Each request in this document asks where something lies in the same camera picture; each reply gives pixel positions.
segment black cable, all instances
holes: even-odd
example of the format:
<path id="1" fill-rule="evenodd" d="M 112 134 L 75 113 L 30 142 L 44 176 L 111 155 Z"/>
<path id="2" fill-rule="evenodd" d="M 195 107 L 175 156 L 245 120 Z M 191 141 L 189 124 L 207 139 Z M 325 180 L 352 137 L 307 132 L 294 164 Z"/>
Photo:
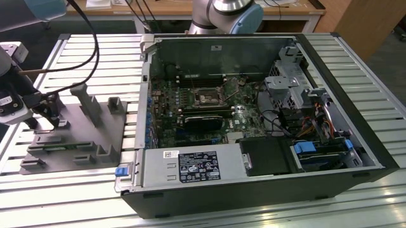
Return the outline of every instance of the black cable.
<path id="1" fill-rule="evenodd" d="M 265 118 L 266 121 L 269 121 L 274 126 L 277 126 L 282 131 L 283 133 L 289 136 L 289 137 L 293 137 L 295 138 L 295 136 L 279 125 L 274 122 L 274 120 L 270 120 L 265 115 L 262 115 L 262 117 Z"/>
<path id="2" fill-rule="evenodd" d="M 146 17 L 145 11 L 142 10 L 141 4 L 139 4 L 139 0 L 135 0 L 135 2 L 138 4 L 138 6 L 139 6 L 139 10 L 141 10 L 142 16 L 145 17 L 145 21 L 147 22 L 147 17 Z"/>
<path id="3" fill-rule="evenodd" d="M 131 4 L 128 3 L 127 0 L 126 0 L 126 3 L 127 3 L 127 5 L 128 5 L 128 7 L 130 7 L 130 9 L 131 9 L 131 11 L 133 11 L 133 13 L 134 13 L 134 15 L 137 16 L 137 18 L 139 19 L 139 21 L 143 23 L 143 21 L 142 21 L 139 15 L 138 15 L 138 13 L 137 13 L 135 10 L 133 9 L 133 6 L 131 6 Z"/>
<path id="4" fill-rule="evenodd" d="M 96 55 L 95 66 L 94 66 L 94 69 L 92 69 L 88 77 L 82 82 L 75 83 L 75 84 L 72 84 L 72 85 L 70 85 L 67 87 L 63 87 L 63 88 L 60 88 L 60 89 L 58 89 L 58 90 L 55 90 L 52 92 L 46 93 L 44 97 L 48 97 L 51 95 L 56 95 L 59 92 L 62 92 L 62 91 L 64 91 L 67 89 L 75 88 L 79 85 L 86 84 L 87 81 L 91 79 L 91 77 L 95 74 L 95 71 L 96 71 L 98 65 L 99 65 L 99 60 L 100 60 L 99 42 L 98 42 L 98 36 L 96 36 L 96 32 L 95 32 L 94 26 L 91 25 L 90 19 L 88 19 L 87 15 L 84 14 L 84 12 L 82 11 L 80 7 L 78 6 L 75 0 L 67 0 L 67 1 L 71 4 L 71 6 L 74 7 L 74 9 L 78 11 L 78 13 L 82 16 L 83 20 L 86 21 L 86 23 L 87 23 L 87 25 L 88 25 L 88 27 L 91 29 L 91 33 L 94 35 L 94 39 L 95 39 L 95 51 L 94 51 L 94 54 L 92 54 L 91 58 L 88 59 L 88 61 L 86 61 L 86 63 L 83 63 L 82 65 L 84 66 L 92 60 L 92 57 Z"/>
<path id="5" fill-rule="evenodd" d="M 159 26 L 159 24 L 158 24 L 158 21 L 157 21 L 157 19 L 155 19 L 155 16 L 154 16 L 154 14 L 153 14 L 151 9 L 150 9 L 149 3 L 147 3 L 147 1 L 146 1 L 146 0 L 142 0 L 142 1 L 143 1 L 143 2 L 145 2 L 145 4 L 146 4 L 146 7 L 147 7 L 149 12 L 150 12 L 150 14 L 151 14 L 151 17 L 153 17 L 153 19 L 154 19 L 154 21 L 155 21 L 155 24 L 157 24 L 157 26 L 158 26 L 158 30 L 159 30 L 159 32 L 162 32 L 162 30 L 161 30 L 161 26 Z"/>
<path id="6" fill-rule="evenodd" d="M 94 28 L 91 26 L 91 23 L 88 23 L 88 18 L 86 16 L 86 14 L 83 13 L 80 7 L 78 6 L 76 2 L 74 0 L 68 0 L 68 4 L 72 5 L 74 9 L 78 11 L 79 15 L 82 16 L 83 20 L 87 22 L 88 26 L 92 29 L 92 33 L 94 33 Z M 60 69 L 40 69 L 40 70 L 23 70 L 19 72 L 20 75 L 30 75 L 30 74 L 44 74 L 44 73 L 51 73 L 51 72 L 62 72 L 62 71 L 68 71 L 68 70 L 75 70 L 80 67 L 83 67 L 86 64 L 88 64 L 91 62 L 91 60 L 95 58 L 95 55 L 99 51 L 99 43 L 98 43 L 98 38 L 96 35 L 94 33 L 94 38 L 95 38 L 95 50 L 94 53 L 91 54 L 88 60 L 86 62 L 83 62 L 82 64 L 79 64 L 78 66 L 71 66 L 67 68 L 60 68 Z"/>
<path id="7" fill-rule="evenodd" d="M 267 0 L 265 0 L 265 3 L 270 6 L 270 7 L 278 7 L 279 9 L 279 20 L 282 20 L 282 11 L 281 11 L 281 8 L 289 8 L 289 6 L 281 6 L 275 0 L 271 0 L 278 6 L 273 6 L 271 4 L 269 4 Z"/>

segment aluminum extrusion table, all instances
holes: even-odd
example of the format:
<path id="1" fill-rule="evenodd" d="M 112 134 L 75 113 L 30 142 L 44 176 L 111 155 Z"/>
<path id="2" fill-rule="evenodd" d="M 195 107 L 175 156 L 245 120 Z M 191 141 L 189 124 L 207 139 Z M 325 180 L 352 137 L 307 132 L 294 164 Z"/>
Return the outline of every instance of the aluminum extrusion table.
<path id="1" fill-rule="evenodd" d="M 24 124 L 10 128 L 0 144 L 0 227 L 381 227 L 406 223 L 406 109 L 341 38 L 307 34 L 307 39 L 382 140 L 401 170 L 333 199 L 219 211 L 166 219 L 142 219 L 115 192 L 115 168 L 23 176 L 20 162 L 34 133 Z M 88 93 L 128 101 L 122 162 L 134 156 L 141 68 L 141 35 L 99 35 L 100 64 Z M 82 63 L 94 49 L 91 35 L 56 43 L 44 67 Z M 42 92 L 83 80 L 92 69 L 40 75 Z M 64 103 L 78 102 L 66 91 Z"/>

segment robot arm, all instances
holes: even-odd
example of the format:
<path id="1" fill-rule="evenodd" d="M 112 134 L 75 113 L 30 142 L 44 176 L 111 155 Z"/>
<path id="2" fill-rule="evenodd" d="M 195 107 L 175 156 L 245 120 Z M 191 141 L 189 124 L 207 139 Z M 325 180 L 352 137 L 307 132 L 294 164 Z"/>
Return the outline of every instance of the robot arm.
<path id="1" fill-rule="evenodd" d="M 193 21 L 189 33 L 254 33 L 262 18 L 263 9 L 254 0 L 197 0 L 193 1 Z"/>
<path id="2" fill-rule="evenodd" d="M 0 32 L 60 17 L 66 13 L 64 0 L 0 0 Z M 36 100 L 40 92 L 28 76 L 19 75 L 20 68 L 0 48 L 0 123 L 26 122 L 35 128 L 34 112 L 58 125 L 54 102 Z"/>

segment white label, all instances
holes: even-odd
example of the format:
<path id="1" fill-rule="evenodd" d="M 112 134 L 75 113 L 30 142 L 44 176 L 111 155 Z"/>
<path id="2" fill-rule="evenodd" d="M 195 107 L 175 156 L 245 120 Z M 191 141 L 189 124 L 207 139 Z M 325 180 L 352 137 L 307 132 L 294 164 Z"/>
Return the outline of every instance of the white label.
<path id="1" fill-rule="evenodd" d="M 131 12 L 119 12 L 119 11 L 115 11 L 114 14 L 131 14 Z"/>
<path id="2" fill-rule="evenodd" d="M 219 172 L 211 172 L 209 175 L 210 176 L 218 176 L 221 173 Z"/>
<path id="3" fill-rule="evenodd" d="M 179 151 L 165 151 L 165 158 L 177 158 Z"/>
<path id="4" fill-rule="evenodd" d="M 211 46 L 211 50 L 213 51 L 221 51 L 222 50 L 222 46 L 218 46 L 218 45 L 214 45 L 214 46 Z"/>
<path id="5" fill-rule="evenodd" d="M 0 105 L 2 106 L 10 104 L 11 102 L 14 102 L 14 99 L 12 99 L 11 96 L 7 96 L 6 98 L 0 99 Z"/>
<path id="6" fill-rule="evenodd" d="M 199 75 L 185 75 L 185 78 L 195 78 L 199 77 Z"/>

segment blue tab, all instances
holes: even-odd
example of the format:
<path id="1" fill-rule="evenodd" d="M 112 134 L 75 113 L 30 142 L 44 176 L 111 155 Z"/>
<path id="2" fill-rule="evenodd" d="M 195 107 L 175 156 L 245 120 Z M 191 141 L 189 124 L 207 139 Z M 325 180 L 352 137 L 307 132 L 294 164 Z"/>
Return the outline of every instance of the blue tab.
<path id="1" fill-rule="evenodd" d="M 348 146 L 349 150 L 352 150 L 354 148 L 352 140 L 349 140 L 349 139 L 345 140 L 345 145 Z"/>
<path id="2" fill-rule="evenodd" d="M 298 142 L 294 145 L 294 150 L 297 153 L 307 153 L 307 152 L 315 152 L 317 148 L 313 142 Z"/>
<path id="3" fill-rule="evenodd" d="M 128 176 L 128 167 L 118 167 L 115 169 L 115 176 L 116 177 L 126 177 L 126 176 Z"/>
<path id="4" fill-rule="evenodd" d="M 295 144 L 295 145 L 293 146 L 293 148 L 294 148 L 294 151 L 295 151 L 297 153 L 302 153 L 302 149 L 301 149 L 301 146 L 299 146 L 298 144 Z"/>

